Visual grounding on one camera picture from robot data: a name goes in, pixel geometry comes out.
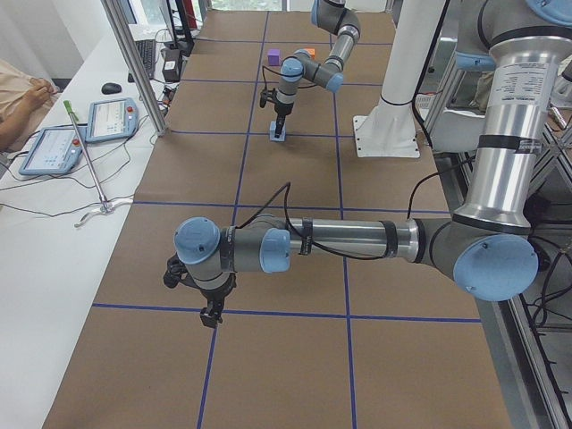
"tablet screen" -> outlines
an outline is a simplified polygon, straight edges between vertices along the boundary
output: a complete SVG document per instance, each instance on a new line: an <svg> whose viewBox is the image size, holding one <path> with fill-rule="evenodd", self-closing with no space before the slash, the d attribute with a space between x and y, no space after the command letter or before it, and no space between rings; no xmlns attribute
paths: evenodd
<svg viewBox="0 0 572 429"><path fill-rule="evenodd" d="M75 130L46 130L26 165L30 170L60 170L76 138Z"/></svg>
<svg viewBox="0 0 572 429"><path fill-rule="evenodd" d="M92 127L92 137L122 133L125 128L125 100L97 104Z"/></svg>

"blue joint cap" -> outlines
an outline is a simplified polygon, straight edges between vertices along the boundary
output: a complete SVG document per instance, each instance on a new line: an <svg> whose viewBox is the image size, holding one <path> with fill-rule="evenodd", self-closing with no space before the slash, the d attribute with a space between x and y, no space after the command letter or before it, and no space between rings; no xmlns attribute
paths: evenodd
<svg viewBox="0 0 572 429"><path fill-rule="evenodd" d="M526 0L526 3L542 19L556 25L572 28L570 0Z"/></svg>
<svg viewBox="0 0 572 429"><path fill-rule="evenodd" d="M453 278L464 291L485 301L504 301L523 292L538 272L538 256L517 235L499 234L467 248L453 268Z"/></svg>
<svg viewBox="0 0 572 429"><path fill-rule="evenodd" d="M457 68L466 72L493 72L497 64L489 55L474 55L455 52Z"/></svg>
<svg viewBox="0 0 572 429"><path fill-rule="evenodd" d="M183 264L200 264L214 254L220 239L221 232L213 221L191 217L175 232L177 256Z"/></svg>
<svg viewBox="0 0 572 429"><path fill-rule="evenodd" d="M304 66L298 58L286 58L282 63L280 73L287 82L297 82L304 75Z"/></svg>
<svg viewBox="0 0 572 429"><path fill-rule="evenodd" d="M320 0L314 0L314 4L312 4L312 23L318 26L318 3Z"/></svg>
<svg viewBox="0 0 572 429"><path fill-rule="evenodd" d="M270 130L268 132L270 133L270 140L271 141L284 141L284 140L286 140L286 124L284 124L284 126L282 127L282 133L280 134L280 137L274 136L274 134L276 132L276 121L270 122Z"/></svg>
<svg viewBox="0 0 572 429"><path fill-rule="evenodd" d="M328 91L333 92L334 94L338 92L338 89L341 88L341 84L343 83L343 73L336 73L332 76L330 80L328 80L327 85L325 88Z"/></svg>
<svg viewBox="0 0 572 429"><path fill-rule="evenodd" d="M265 273L281 273L290 269L290 233L271 228L262 238L260 267Z"/></svg>

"person's hand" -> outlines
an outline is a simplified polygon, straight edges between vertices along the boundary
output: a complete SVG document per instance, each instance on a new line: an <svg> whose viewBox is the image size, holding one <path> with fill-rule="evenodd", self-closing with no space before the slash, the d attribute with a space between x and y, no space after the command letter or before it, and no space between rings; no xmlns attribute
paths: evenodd
<svg viewBox="0 0 572 429"><path fill-rule="evenodd" d="M50 94L55 93L55 89L52 87L52 84L45 79L31 78L29 83L31 83L34 87L46 87L47 92Z"/></svg>
<svg viewBox="0 0 572 429"><path fill-rule="evenodd" d="M34 112L49 99L50 93L46 88L46 85L35 85L34 88L26 91L23 99L21 100L21 106L29 112Z"/></svg>

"window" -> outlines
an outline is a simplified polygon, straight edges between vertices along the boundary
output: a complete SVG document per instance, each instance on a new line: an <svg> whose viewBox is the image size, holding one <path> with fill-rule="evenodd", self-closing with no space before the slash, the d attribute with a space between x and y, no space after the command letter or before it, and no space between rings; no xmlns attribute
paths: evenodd
<svg viewBox="0 0 572 429"><path fill-rule="evenodd" d="M159 0L129 0L131 9L139 24L164 24L163 15L159 10ZM192 0L194 13L201 19L199 3L202 0ZM214 9L223 11L285 11L286 0L211 0Z"/></svg>

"blue grid line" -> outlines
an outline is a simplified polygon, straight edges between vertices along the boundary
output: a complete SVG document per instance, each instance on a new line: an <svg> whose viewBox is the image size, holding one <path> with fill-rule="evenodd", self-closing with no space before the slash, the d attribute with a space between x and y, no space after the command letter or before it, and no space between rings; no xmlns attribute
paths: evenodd
<svg viewBox="0 0 572 429"><path fill-rule="evenodd" d="M200 308L194 307L161 307L161 306L137 306L127 304L106 304L94 302L92 307L111 308L121 310L140 311L164 311L180 313L200 313ZM268 315L274 317L301 317L318 319L347 319L347 315L337 315L335 313L302 313L295 311L264 311L264 310L234 310L225 309L224 313L230 315ZM422 317L412 315L349 315L352 320L385 320L392 322L429 322L429 323L450 323L450 324L480 324L481 319L468 317Z"/></svg>
<svg viewBox="0 0 572 429"><path fill-rule="evenodd" d="M330 48L332 48L332 34L330 34ZM332 94L333 126L336 135L336 164L338 169L338 195L340 199L340 219L343 220L343 183L341 178L341 148L340 148L340 125L338 124L338 106L335 93ZM349 375L349 400L351 406L351 427L358 429L358 410L356 406L356 383L354 371L353 336L351 334L351 307L349 303L348 263L343 261L343 284L346 304L346 334L348 341L348 375Z"/></svg>
<svg viewBox="0 0 572 429"><path fill-rule="evenodd" d="M260 69L262 67L262 54L265 51L265 39L266 39L266 31L268 30L268 18L270 16L269 12L266 12L266 20L265 20L265 30L262 36L262 44L260 45L260 56L258 58L258 67L257 67L257 80L260 76ZM247 138L244 143L244 151L242 153L242 163L240 164L240 175L239 175L239 186L236 189L236 198L234 199L234 211L232 213L232 221L231 224L236 223L236 214L238 212L238 204L240 200L240 191L242 188L242 179L244 177L244 168L247 163L247 154L248 154L248 140L250 138L250 129L252 127L252 117L254 115L254 106L255 102L257 101L257 87L254 87L254 94L252 95L252 104L250 105L250 118L248 119L248 129L247 129Z"/></svg>
<svg viewBox="0 0 572 429"><path fill-rule="evenodd" d="M211 368L213 367L213 356L215 354L215 343L216 343L216 328L213 329L213 335L211 336L211 347L208 350L208 361L206 362L205 371L205 382L203 383L203 394L200 398L200 408L198 409L198 419L197 419L197 429L200 429L203 425L203 416L205 415L205 405L206 405L206 394L208 392L208 382L211 378Z"/></svg>
<svg viewBox="0 0 572 429"><path fill-rule="evenodd" d="M272 44L298 44L298 45L332 45L330 42L299 42L297 40L221 40L214 38L195 38L194 40L199 42L218 42L218 43L272 43ZM359 43L360 46L392 46L393 43L375 43L375 42L364 42Z"/></svg>
<svg viewBox="0 0 572 429"><path fill-rule="evenodd" d="M199 308L186 308L186 307L135 306L128 304L104 304L101 302L94 302L91 306L97 308L114 308L119 310L175 311L182 313L200 313Z"/></svg>
<svg viewBox="0 0 572 429"><path fill-rule="evenodd" d="M214 135L214 136L267 136L267 132L256 132L256 131L185 131L185 130L171 130L173 134L202 134L202 135ZM301 133L289 133L292 137L309 137L309 138L328 138L334 139L336 136L333 134L301 134ZM346 139L353 139L354 136L340 136Z"/></svg>
<svg viewBox="0 0 572 429"><path fill-rule="evenodd" d="M402 315L352 315L353 320L387 320L393 322L432 322L447 324L480 324L481 319L464 317L416 317Z"/></svg>
<svg viewBox="0 0 572 429"><path fill-rule="evenodd" d="M351 334L351 306L349 302L348 261L343 258L343 284L346 294L346 329L348 332L348 364L349 364L349 397L351 400L351 423L358 429L358 409L356 406L356 381L354 370L353 336Z"/></svg>
<svg viewBox="0 0 572 429"><path fill-rule="evenodd" d="M261 208L263 205L257 204L219 204L219 203L194 203L185 201L140 201L134 200L133 204L147 206L199 206L199 207L221 207L221 208ZM267 208L283 209L283 206L268 206ZM316 211L339 211L339 207L312 207L312 206L288 206L289 210L316 210ZM406 213L405 208L357 208L344 207L344 212L366 212L366 213ZM450 212L444 210L412 210L411 213L419 213L426 215L450 215Z"/></svg>
<svg viewBox="0 0 572 429"><path fill-rule="evenodd" d="M181 79L181 82L197 82L197 83L248 83L252 85L261 85L263 83L272 83L277 85L280 83L278 80L222 80L222 79ZM381 83L362 83L362 82L344 82L342 86L353 86L353 87L382 87Z"/></svg>

